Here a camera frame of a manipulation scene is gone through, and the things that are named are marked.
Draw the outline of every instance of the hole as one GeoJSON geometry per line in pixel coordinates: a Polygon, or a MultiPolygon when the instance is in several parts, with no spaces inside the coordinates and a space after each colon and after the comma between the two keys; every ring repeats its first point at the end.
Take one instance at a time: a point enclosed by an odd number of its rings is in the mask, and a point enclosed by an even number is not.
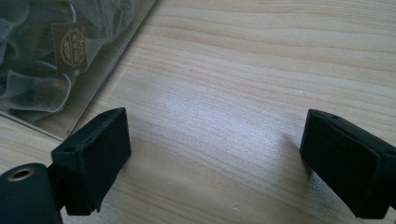
{"type": "Polygon", "coordinates": [[[8,181],[16,182],[26,179],[27,177],[31,176],[35,173],[34,168],[24,168],[19,171],[14,172],[12,175],[8,177],[8,181]]]}
{"type": "Polygon", "coordinates": [[[72,152],[74,149],[72,147],[67,147],[64,149],[64,152],[72,152]]]}

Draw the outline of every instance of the clear plastic bag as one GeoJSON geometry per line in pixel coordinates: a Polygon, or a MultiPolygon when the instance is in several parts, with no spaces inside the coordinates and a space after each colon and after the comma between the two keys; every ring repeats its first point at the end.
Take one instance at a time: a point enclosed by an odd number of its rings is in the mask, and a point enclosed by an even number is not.
{"type": "Polygon", "coordinates": [[[1,0],[0,109],[35,122],[64,107],[79,70],[57,74],[52,24],[87,22],[87,67],[134,20],[139,0],[1,0]]]}

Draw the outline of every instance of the transparent wrapping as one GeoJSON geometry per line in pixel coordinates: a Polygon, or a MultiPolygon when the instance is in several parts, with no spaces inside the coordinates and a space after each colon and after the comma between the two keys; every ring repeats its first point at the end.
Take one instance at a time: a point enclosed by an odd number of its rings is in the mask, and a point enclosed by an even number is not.
{"type": "MultiPolygon", "coordinates": [[[[94,82],[95,85],[87,84],[85,92],[79,91],[84,97],[75,97],[85,98],[84,102],[78,103],[78,106],[83,105],[83,108],[87,106],[154,1],[1,0],[0,110],[4,115],[10,115],[18,121],[35,125],[42,131],[65,138],[74,125],[49,128],[48,124],[40,127],[37,123],[49,115],[64,110],[77,80],[91,71],[96,75],[91,75],[90,79],[85,78],[85,82],[94,82]],[[61,71],[57,60],[61,56],[54,44],[57,41],[54,38],[56,37],[54,26],[73,25],[79,22],[84,22],[85,25],[83,31],[78,31],[78,34],[84,33],[84,41],[81,42],[83,48],[80,48],[79,55],[71,57],[73,60],[73,57],[81,61],[83,59],[83,66],[61,71]],[[107,51],[111,49],[112,57],[98,57],[106,46],[109,46],[107,51]],[[95,60],[102,60],[103,62],[99,64],[105,63],[106,66],[92,68],[95,60]]],[[[71,43],[62,42],[64,46],[65,43],[76,44],[79,41],[78,34],[73,35],[72,31],[74,30],[70,28],[71,35],[68,37],[71,43]],[[76,37],[75,42],[72,41],[72,36],[76,37]]],[[[70,61],[68,49],[64,52],[70,61]]],[[[81,114],[82,112],[76,111],[70,113],[74,124],[81,114]]]]}

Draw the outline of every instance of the gold label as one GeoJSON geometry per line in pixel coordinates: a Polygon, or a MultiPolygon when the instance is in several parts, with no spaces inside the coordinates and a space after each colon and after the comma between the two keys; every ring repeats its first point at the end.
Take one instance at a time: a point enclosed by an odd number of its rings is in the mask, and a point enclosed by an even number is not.
{"type": "Polygon", "coordinates": [[[57,74],[85,71],[87,68],[87,22],[52,24],[57,74]]]}

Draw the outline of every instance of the wood grain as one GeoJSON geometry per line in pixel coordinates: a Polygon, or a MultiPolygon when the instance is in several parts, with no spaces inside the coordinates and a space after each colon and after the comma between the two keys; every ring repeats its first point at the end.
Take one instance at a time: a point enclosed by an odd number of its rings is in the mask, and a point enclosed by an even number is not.
{"type": "MultiPolygon", "coordinates": [[[[100,214],[65,223],[394,223],[308,167],[308,108],[396,145],[394,1],[159,0],[81,124],[127,108],[133,156],[100,214]]],[[[0,171],[59,144],[0,119],[0,171]]]]}

